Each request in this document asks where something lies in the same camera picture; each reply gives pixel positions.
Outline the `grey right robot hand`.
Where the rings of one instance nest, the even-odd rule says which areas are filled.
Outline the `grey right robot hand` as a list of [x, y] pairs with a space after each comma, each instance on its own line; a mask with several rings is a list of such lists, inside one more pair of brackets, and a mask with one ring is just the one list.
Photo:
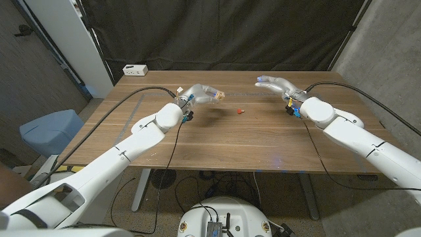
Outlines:
[[302, 89], [299, 89], [285, 78], [265, 75], [259, 76], [255, 86], [267, 88], [270, 91], [281, 95], [282, 99], [286, 102], [288, 102], [290, 99], [298, 102], [304, 102], [310, 97], [306, 92], [304, 92]]

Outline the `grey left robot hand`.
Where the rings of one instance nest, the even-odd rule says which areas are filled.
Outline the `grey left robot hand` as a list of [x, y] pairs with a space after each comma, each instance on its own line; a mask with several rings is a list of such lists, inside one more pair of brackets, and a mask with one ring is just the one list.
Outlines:
[[180, 96], [178, 104], [180, 106], [192, 107], [198, 104], [218, 103], [219, 100], [215, 98], [217, 92], [217, 89], [210, 86], [195, 84]]

